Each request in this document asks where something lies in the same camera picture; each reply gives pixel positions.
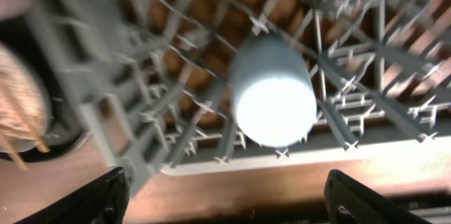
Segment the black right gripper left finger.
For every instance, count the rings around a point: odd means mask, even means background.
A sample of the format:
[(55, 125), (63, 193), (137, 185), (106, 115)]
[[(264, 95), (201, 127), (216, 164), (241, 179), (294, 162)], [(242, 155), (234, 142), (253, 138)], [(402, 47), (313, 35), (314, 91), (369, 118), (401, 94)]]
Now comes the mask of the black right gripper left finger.
[(19, 224), (121, 224), (130, 200), (130, 183), (117, 167)]

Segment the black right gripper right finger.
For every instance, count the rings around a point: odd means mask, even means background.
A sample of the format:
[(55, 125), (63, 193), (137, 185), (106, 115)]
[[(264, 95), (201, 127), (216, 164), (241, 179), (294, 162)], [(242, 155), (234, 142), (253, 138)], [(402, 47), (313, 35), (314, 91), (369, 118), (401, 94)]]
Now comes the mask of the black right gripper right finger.
[(429, 224), (340, 170), (329, 172), (324, 196), (332, 224)]

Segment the light blue cup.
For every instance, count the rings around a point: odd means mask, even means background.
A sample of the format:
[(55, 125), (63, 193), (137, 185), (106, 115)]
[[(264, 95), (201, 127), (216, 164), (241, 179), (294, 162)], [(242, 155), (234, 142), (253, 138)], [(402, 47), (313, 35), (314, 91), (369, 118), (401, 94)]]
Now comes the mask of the light blue cup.
[(290, 146), (316, 122), (316, 96), (306, 62), (280, 37), (246, 41), (229, 68), (229, 80), (233, 118), (257, 144)]

